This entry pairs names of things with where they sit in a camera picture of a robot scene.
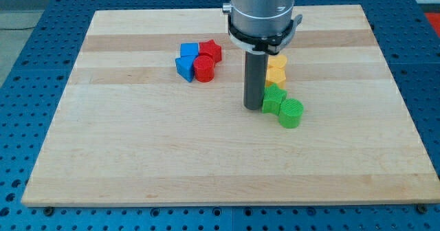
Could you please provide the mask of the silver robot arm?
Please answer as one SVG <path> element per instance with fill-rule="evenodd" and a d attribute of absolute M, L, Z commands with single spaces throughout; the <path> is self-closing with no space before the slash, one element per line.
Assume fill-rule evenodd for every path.
<path fill-rule="evenodd" d="M 230 0 L 223 5 L 228 34 L 242 50 L 277 55 L 292 41 L 302 15 L 292 16 L 295 0 Z"/>

